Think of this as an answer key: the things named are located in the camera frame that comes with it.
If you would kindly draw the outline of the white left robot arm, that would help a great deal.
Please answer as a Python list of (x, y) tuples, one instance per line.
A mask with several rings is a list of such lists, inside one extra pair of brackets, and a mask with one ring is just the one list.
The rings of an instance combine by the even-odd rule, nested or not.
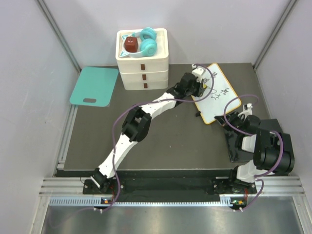
[(201, 97), (205, 91), (205, 70), (195, 69), (185, 73), (180, 82), (168, 89), (152, 102), (136, 104), (126, 113), (118, 141), (113, 141), (113, 149), (107, 158), (95, 169), (91, 180), (99, 193), (109, 191), (110, 179), (116, 175), (116, 169), (128, 152), (143, 141), (149, 132), (152, 120), (163, 112), (185, 102), (187, 97)]

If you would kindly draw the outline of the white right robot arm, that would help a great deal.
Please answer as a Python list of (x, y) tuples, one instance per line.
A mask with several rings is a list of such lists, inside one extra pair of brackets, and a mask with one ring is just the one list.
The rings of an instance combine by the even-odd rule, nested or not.
[(223, 127), (231, 162), (241, 165), (232, 169), (228, 188), (239, 193), (245, 185), (267, 175), (287, 175), (294, 168), (291, 136), (280, 131), (276, 119), (233, 112), (215, 116)]

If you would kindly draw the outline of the yellow-framed whiteboard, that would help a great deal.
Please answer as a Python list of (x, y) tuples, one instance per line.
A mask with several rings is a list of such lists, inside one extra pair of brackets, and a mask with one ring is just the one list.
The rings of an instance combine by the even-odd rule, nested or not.
[(200, 111), (203, 122), (207, 125), (215, 121), (215, 116), (223, 115), (224, 110), (229, 113), (241, 106), (240, 99), (229, 103), (230, 100), (237, 97), (237, 93), (219, 65), (213, 63), (208, 66), (208, 69), (212, 72), (214, 77), (212, 78), (211, 74), (205, 71), (203, 74), (203, 81), (207, 88), (202, 95), (205, 99), (195, 103), (198, 111)]

